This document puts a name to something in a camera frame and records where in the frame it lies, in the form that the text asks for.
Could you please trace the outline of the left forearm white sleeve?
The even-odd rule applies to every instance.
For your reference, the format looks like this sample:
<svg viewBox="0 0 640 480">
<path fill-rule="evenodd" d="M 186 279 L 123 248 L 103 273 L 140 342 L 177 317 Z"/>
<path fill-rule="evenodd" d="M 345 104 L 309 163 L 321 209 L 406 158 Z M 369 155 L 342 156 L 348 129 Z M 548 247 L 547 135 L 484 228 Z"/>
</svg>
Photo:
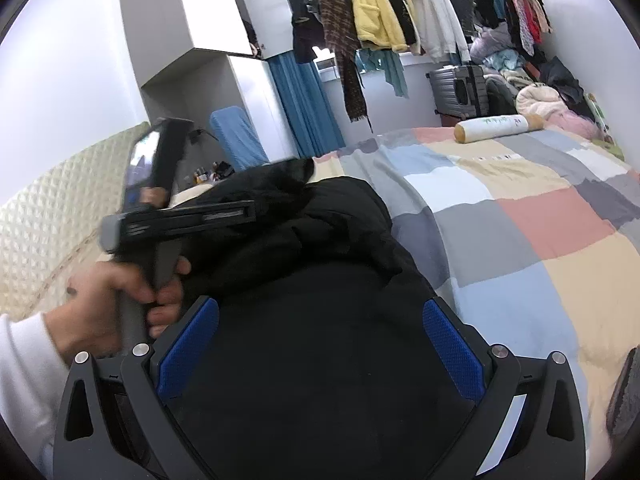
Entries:
<svg viewBox="0 0 640 480">
<path fill-rule="evenodd" d="M 1 317 L 1 416 L 30 462 L 53 477 L 58 409 L 68 376 L 38 313 L 20 322 Z"/>
</svg>

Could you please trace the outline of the left hand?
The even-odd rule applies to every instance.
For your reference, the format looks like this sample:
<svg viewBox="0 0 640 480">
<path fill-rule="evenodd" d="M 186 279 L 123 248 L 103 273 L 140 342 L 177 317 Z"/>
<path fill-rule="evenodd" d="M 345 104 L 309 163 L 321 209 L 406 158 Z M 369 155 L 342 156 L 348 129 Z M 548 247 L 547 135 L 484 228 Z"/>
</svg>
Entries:
<svg viewBox="0 0 640 480">
<path fill-rule="evenodd" d="M 145 315 L 148 335 L 160 336 L 180 318 L 183 300 L 180 278 L 190 271 L 189 260 L 180 257 L 171 280 L 157 290 L 145 281 L 140 266 L 133 263 L 101 261 L 75 274 L 68 282 L 70 299 L 43 315 L 58 354 L 70 364 L 81 351 L 94 356 L 119 351 L 122 348 L 117 305 L 120 294 L 140 304 L 152 304 Z"/>
</svg>

